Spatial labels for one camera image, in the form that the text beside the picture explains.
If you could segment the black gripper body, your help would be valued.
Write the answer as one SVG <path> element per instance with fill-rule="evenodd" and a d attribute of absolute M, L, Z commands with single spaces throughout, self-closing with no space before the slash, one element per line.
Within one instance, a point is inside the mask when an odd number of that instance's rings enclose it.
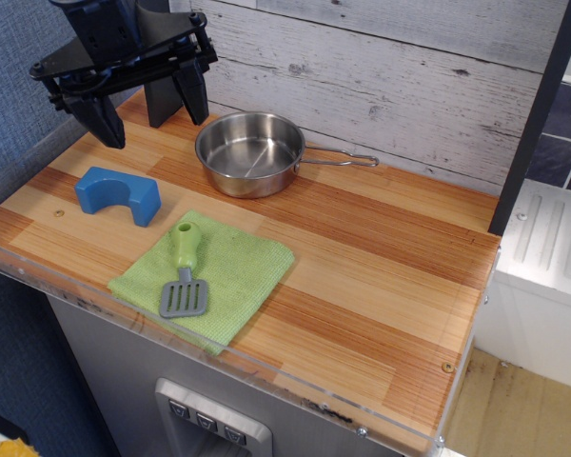
<path fill-rule="evenodd" d="M 144 61 L 144 53 L 163 43 L 142 44 L 135 14 L 136 1 L 54 1 L 75 32 L 60 49 L 33 63 L 30 77 L 42 82 L 50 100 L 64 109 L 66 94 L 94 93 L 108 96 L 125 89 L 168 76 L 189 60 L 197 60 L 203 76 L 217 60 L 206 33 L 207 17 L 197 11 L 179 12 L 189 21 L 186 31 L 191 47 L 167 51 L 154 63 Z"/>

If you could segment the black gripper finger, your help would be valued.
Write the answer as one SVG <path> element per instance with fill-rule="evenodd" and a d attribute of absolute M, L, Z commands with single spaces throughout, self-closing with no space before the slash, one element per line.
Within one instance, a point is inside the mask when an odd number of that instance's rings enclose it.
<path fill-rule="evenodd" d="M 66 94 L 65 104 L 75 119 L 104 146 L 125 147 L 124 124 L 108 96 Z"/>
<path fill-rule="evenodd" d="M 172 78 L 191 121 L 195 125 L 202 125 L 209 111 L 201 65 L 197 60 L 186 61 L 173 73 Z"/>

